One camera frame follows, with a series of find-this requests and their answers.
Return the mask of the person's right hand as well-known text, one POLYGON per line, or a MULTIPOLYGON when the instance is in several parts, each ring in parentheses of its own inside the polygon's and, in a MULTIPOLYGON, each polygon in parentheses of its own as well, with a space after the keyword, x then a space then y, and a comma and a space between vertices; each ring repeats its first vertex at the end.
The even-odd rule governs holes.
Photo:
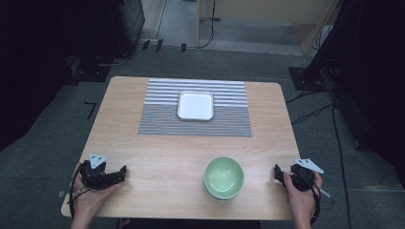
POLYGON ((288 203, 295 220, 310 221, 316 209, 315 195, 320 197, 323 180, 314 172, 313 191, 301 192, 295 188, 289 174, 284 174, 284 182, 288 190, 288 203))

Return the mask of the light wooden cabinet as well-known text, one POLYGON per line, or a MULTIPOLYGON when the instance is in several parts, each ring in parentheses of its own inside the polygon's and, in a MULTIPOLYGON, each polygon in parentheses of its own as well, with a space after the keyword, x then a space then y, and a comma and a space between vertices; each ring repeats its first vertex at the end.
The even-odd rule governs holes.
POLYGON ((197 0, 196 44, 202 18, 290 23, 303 54, 322 29, 332 25, 344 0, 197 0))

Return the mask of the person's left hand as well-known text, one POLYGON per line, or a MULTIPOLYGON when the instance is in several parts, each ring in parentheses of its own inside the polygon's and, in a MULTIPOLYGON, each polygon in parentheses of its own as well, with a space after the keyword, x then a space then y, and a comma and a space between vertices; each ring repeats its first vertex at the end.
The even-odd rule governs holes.
POLYGON ((105 190, 89 190, 81 194, 74 201, 74 218, 93 219, 106 199, 121 188, 122 184, 115 184, 105 190))

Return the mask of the white square plate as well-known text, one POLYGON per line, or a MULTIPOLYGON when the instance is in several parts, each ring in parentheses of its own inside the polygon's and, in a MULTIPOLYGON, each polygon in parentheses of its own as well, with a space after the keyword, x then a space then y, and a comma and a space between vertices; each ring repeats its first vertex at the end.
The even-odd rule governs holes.
POLYGON ((213 94, 198 91, 181 92, 177 114, 184 120, 210 120, 214 116, 213 94))

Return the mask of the green bowl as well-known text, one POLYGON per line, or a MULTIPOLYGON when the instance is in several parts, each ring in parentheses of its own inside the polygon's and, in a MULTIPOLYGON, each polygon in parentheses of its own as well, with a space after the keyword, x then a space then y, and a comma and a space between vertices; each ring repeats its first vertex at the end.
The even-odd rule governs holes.
POLYGON ((205 191, 211 198, 216 199, 217 201, 230 201, 239 195, 239 192, 214 193, 209 189, 206 189, 205 191))
POLYGON ((214 193, 241 192, 245 173, 238 161, 220 156, 212 159, 203 173, 204 188, 214 193))

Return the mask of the dark cabinet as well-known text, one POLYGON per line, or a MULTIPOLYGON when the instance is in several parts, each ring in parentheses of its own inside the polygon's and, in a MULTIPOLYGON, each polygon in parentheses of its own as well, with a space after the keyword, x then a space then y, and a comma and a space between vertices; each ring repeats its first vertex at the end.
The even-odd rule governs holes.
POLYGON ((84 55, 131 55, 145 22, 141 0, 76 0, 75 42, 84 55))

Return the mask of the grey striped placemat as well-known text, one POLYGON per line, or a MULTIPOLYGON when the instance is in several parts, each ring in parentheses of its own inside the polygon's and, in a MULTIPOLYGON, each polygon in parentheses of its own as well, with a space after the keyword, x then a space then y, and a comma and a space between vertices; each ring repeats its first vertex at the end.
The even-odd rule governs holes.
POLYGON ((141 135, 251 137, 245 84, 239 81, 151 78, 139 123, 141 135), (207 121, 178 117, 183 91, 210 92, 214 116, 207 121))

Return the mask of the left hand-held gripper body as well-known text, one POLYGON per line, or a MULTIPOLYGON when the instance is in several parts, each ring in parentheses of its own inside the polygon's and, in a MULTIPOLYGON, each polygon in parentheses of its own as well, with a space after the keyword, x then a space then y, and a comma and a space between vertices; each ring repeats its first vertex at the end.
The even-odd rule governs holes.
POLYGON ((106 160, 106 156, 89 154, 89 159, 83 161, 79 173, 86 187, 95 190, 104 190, 108 187, 105 173, 106 160))

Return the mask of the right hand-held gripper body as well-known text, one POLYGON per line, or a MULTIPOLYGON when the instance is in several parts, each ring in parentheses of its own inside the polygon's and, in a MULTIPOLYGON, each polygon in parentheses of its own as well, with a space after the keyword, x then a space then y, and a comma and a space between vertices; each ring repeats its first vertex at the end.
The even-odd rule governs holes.
POLYGON ((324 170, 310 158, 295 158, 290 172, 294 187, 301 192, 306 192, 314 183, 313 173, 323 174, 324 170))

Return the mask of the black stand base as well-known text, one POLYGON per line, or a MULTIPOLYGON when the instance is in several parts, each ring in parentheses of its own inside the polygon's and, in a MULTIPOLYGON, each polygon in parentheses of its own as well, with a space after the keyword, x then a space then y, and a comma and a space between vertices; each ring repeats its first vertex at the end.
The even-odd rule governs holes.
POLYGON ((74 70, 72 80, 80 82, 104 82, 110 71, 109 67, 84 65, 80 63, 74 70))
POLYGON ((320 92, 322 90, 322 87, 319 84, 314 80, 309 79, 306 68, 289 67, 288 71, 297 91, 320 92))

